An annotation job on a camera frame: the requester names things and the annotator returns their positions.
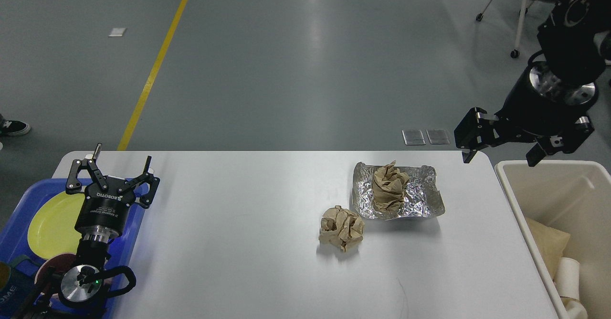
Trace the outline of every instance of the crumpled foil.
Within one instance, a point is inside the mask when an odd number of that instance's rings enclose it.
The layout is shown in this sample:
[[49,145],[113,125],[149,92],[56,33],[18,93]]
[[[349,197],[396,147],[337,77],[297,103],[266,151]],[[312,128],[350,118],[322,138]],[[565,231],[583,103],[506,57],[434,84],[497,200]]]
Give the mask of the crumpled foil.
[[397,219],[399,217],[435,217],[445,213],[441,193],[435,186],[437,173],[435,169],[421,167],[397,168],[410,176],[405,186],[405,203],[396,214],[380,213],[373,207],[373,173],[380,166],[365,165],[360,162],[354,167],[352,186],[352,206],[359,215],[366,219]]

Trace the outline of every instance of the table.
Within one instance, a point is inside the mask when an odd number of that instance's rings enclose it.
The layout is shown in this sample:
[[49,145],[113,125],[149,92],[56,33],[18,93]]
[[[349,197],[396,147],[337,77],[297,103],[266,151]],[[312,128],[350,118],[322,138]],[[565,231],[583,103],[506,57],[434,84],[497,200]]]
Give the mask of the table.
[[[54,178],[90,151],[68,153]],[[488,158],[459,151],[102,151],[104,174],[161,178],[116,318],[557,318]],[[430,165],[446,213],[365,220],[320,245],[354,165]]]

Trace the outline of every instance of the plate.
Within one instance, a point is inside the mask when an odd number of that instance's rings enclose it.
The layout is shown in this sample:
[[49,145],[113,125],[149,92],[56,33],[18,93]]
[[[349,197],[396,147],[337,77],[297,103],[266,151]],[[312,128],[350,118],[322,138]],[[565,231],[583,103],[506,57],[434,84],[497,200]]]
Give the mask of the plate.
[[410,176],[405,185],[404,205],[397,213],[380,213],[373,206],[373,173],[381,166],[365,165],[360,162],[354,167],[352,186],[352,206],[366,219],[397,219],[399,217],[435,217],[445,213],[441,193],[437,190],[435,168],[397,166],[401,172]]
[[81,234],[74,229],[85,195],[61,192],[36,213],[28,228],[28,245],[40,258],[70,252],[76,254]]

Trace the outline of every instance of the person's foot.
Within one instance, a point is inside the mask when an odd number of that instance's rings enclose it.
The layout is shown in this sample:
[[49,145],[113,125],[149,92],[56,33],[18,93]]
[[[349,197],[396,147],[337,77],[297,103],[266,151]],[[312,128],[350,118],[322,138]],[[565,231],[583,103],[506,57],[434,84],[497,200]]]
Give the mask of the person's foot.
[[5,119],[0,126],[0,136],[20,136],[30,131],[30,125],[21,121],[10,121]]

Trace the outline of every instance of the trash bin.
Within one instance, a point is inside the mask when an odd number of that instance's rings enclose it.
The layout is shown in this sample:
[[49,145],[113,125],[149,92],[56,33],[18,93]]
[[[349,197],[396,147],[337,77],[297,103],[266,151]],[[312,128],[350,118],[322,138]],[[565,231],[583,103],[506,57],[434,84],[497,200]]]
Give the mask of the trash bin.
[[536,167],[512,160],[495,166],[537,270],[567,317],[524,217],[568,232],[564,255],[581,264],[579,292],[590,319],[611,317],[611,176],[597,162],[544,160]]

